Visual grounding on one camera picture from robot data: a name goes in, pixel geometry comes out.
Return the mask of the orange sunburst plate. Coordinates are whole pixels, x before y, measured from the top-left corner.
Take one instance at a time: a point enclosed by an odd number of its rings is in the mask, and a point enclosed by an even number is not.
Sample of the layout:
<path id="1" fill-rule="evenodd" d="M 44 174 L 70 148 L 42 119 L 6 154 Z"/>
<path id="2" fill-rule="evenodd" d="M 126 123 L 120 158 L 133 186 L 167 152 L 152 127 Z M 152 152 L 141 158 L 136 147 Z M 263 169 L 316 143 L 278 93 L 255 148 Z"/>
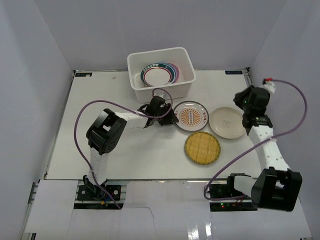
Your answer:
<path id="1" fill-rule="evenodd" d="M 183 101 L 173 109 L 178 122 L 175 126 L 185 132 L 198 132 L 209 123 L 208 110 L 199 102 Z"/>

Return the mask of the cream white plate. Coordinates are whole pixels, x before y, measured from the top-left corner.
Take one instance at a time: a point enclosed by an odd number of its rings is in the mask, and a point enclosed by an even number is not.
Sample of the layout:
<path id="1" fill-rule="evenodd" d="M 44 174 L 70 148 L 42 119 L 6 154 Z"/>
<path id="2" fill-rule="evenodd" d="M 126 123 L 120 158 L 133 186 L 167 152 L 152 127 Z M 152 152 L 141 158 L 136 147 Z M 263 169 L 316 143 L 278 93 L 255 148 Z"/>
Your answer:
<path id="1" fill-rule="evenodd" d="M 231 107 L 219 107 L 209 116 L 209 125 L 215 134 L 225 139 L 240 138 L 245 132 L 243 114 Z"/>

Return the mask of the green red rimmed plate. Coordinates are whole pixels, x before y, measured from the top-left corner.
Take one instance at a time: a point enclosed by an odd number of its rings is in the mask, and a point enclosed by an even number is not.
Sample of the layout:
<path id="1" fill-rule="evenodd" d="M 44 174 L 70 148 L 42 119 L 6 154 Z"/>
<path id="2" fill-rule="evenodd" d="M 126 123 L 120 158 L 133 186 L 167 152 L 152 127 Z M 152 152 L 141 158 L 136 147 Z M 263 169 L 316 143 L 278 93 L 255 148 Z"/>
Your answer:
<path id="1" fill-rule="evenodd" d="M 173 70 L 165 62 L 152 63 L 145 66 L 140 73 L 140 80 L 146 87 L 158 87 L 171 84 Z"/>

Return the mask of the pink plate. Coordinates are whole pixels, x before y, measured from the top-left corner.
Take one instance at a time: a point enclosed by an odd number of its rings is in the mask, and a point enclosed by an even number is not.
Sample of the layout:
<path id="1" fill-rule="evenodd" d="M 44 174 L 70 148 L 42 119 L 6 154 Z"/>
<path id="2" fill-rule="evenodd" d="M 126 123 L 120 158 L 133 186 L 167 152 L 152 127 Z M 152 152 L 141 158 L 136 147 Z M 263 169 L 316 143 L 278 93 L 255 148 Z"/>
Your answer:
<path id="1" fill-rule="evenodd" d="M 179 68 L 175 65 L 175 64 L 173 64 L 173 63 L 171 63 L 171 66 L 172 66 L 172 68 L 174 69 L 174 72 L 175 72 L 175 77 L 174 77 L 174 80 L 173 80 L 173 84 L 174 83 L 176 83 L 177 81 L 178 81 L 178 79 L 179 79 L 179 76 L 180 76 L 180 70 L 179 70 Z"/>

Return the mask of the blue plate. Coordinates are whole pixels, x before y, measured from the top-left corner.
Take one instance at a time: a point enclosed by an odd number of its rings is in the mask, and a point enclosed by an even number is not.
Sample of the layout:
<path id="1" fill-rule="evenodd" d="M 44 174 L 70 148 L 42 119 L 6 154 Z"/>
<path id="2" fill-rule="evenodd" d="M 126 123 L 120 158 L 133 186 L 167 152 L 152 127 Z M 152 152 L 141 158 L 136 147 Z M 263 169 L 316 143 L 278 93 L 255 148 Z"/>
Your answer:
<path id="1" fill-rule="evenodd" d="M 173 80 L 170 81 L 170 83 L 172 83 L 172 84 L 176 83 L 177 80 L 178 80 L 178 78 L 179 78 L 179 76 L 180 76 L 180 70 L 179 70 L 179 68 L 178 68 L 175 64 L 173 64 L 173 63 L 166 62 L 165 64 L 166 64 L 168 67 L 170 67 L 170 68 L 173 70 L 173 72 L 174 72 L 174 78 L 173 78 Z"/>

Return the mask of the yellow woven plate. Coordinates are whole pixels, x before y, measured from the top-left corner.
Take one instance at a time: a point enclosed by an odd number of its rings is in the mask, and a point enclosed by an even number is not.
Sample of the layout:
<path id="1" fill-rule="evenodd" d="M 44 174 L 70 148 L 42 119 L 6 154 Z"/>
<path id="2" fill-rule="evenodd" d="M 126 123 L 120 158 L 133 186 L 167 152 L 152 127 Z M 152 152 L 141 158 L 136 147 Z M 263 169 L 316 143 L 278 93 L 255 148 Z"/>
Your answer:
<path id="1" fill-rule="evenodd" d="M 192 162 L 199 165 L 209 165 L 220 157 L 221 145 L 214 135 L 199 131 L 187 137 L 184 151 Z"/>

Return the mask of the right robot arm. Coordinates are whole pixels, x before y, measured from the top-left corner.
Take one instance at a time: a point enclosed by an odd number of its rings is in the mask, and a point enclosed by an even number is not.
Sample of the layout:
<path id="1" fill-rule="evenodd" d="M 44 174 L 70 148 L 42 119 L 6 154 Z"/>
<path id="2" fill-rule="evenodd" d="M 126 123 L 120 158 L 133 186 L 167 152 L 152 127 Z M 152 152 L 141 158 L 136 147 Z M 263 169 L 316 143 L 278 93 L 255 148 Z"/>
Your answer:
<path id="1" fill-rule="evenodd" d="M 245 173 L 232 173 L 227 178 L 226 195 L 236 200 L 243 194 L 256 208 L 291 212 L 302 185 L 302 176 L 292 171 L 284 160 L 274 136 L 273 124 L 266 115 L 273 83 L 262 87 L 250 86 L 234 97 L 234 103 L 243 110 L 242 125 L 257 153 L 261 173 L 253 178 Z"/>

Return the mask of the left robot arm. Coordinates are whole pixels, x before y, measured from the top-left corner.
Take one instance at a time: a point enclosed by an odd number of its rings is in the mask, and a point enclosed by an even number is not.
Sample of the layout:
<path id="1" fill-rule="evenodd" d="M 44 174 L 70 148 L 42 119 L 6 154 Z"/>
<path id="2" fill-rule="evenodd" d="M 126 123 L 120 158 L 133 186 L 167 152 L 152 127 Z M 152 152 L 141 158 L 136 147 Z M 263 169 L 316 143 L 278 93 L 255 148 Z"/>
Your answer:
<path id="1" fill-rule="evenodd" d="M 158 95 L 150 103 L 134 112 L 114 112 L 104 109 L 86 133 L 90 147 L 89 172 L 83 177 L 88 193 L 99 200 L 106 194 L 107 164 L 109 153 L 117 146 L 123 132 L 131 129 L 145 129 L 158 122 L 160 126 L 179 122 L 172 104 Z"/>

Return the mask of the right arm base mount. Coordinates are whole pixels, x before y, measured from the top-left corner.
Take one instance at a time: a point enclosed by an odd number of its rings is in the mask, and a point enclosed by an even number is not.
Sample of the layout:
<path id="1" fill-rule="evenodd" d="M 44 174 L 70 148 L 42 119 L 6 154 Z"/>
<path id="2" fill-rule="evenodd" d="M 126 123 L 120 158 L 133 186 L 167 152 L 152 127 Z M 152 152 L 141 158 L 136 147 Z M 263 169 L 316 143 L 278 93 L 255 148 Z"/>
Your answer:
<path id="1" fill-rule="evenodd" d="M 207 198 L 217 199 L 209 201 L 210 211 L 212 213 L 257 211 L 248 196 L 232 188 L 232 182 L 232 177 L 228 176 L 226 179 L 213 181 L 205 190 Z"/>

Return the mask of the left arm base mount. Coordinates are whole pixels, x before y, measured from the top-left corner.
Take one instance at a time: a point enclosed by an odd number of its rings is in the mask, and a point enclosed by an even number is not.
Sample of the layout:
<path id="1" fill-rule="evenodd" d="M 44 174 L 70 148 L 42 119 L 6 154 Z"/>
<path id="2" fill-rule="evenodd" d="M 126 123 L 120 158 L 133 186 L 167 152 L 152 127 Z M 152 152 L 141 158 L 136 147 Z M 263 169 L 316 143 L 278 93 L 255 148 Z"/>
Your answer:
<path id="1" fill-rule="evenodd" d="M 105 189 L 122 208 L 127 187 L 125 185 L 106 185 Z M 119 210 L 105 192 L 100 192 L 97 196 L 94 196 L 85 185 L 78 186 L 73 208 L 75 210 Z"/>

